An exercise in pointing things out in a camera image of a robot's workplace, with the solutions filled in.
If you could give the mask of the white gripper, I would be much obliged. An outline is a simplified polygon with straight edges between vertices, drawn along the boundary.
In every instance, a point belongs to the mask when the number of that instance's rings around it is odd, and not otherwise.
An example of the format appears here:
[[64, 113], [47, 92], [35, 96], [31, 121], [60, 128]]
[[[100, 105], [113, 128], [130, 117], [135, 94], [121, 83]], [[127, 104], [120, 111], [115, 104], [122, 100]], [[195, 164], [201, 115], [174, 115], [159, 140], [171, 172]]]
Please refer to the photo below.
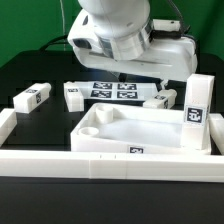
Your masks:
[[82, 10], [68, 35], [79, 62], [88, 67], [185, 81], [196, 72], [196, 44], [187, 37], [152, 36], [147, 17], [95, 16]]

